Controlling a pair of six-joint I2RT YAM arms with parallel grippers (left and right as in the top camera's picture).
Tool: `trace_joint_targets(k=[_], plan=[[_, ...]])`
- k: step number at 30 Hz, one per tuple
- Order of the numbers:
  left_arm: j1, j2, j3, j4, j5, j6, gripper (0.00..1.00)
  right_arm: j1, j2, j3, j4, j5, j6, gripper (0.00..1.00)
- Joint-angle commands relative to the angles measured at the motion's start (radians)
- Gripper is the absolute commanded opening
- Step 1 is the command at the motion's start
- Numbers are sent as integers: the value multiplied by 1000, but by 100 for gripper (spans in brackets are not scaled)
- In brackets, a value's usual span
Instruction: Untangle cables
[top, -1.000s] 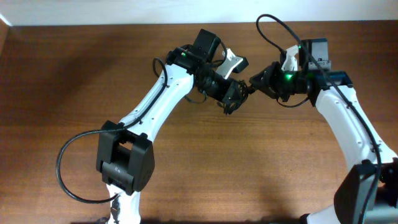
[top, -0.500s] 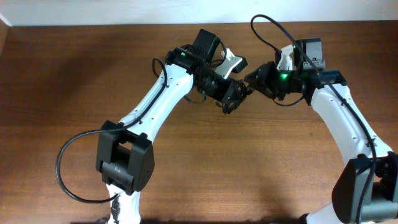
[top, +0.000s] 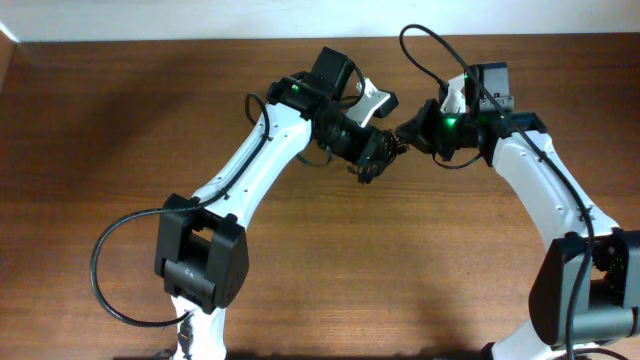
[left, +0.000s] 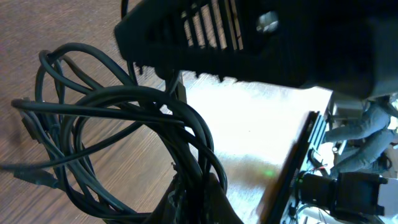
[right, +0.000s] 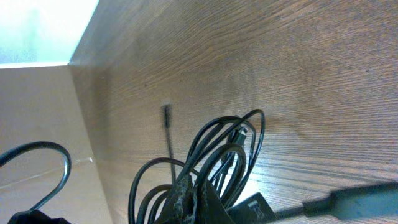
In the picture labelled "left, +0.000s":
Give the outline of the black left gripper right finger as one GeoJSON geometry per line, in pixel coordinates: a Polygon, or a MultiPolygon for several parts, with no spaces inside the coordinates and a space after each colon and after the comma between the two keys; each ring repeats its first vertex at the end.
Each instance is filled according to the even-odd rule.
{"type": "Polygon", "coordinates": [[[397,91],[396,1],[142,1],[114,34],[139,65],[360,99],[397,91]]]}

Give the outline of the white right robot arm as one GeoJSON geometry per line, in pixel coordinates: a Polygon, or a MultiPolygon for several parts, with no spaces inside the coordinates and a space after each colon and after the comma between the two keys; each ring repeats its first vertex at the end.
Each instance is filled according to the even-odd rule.
{"type": "Polygon", "coordinates": [[[326,129],[319,112],[311,111],[290,151],[263,211],[261,223],[298,223],[306,208],[327,211],[343,223],[371,223],[385,214],[379,193],[388,180],[377,174],[348,172],[331,179],[316,175],[322,167],[318,153],[326,129]]]}

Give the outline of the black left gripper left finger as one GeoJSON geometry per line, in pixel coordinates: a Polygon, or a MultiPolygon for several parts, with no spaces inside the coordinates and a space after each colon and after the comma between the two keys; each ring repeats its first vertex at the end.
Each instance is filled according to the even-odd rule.
{"type": "Polygon", "coordinates": [[[243,224],[229,203],[214,173],[197,192],[185,189],[177,174],[149,215],[150,224],[243,224]]]}

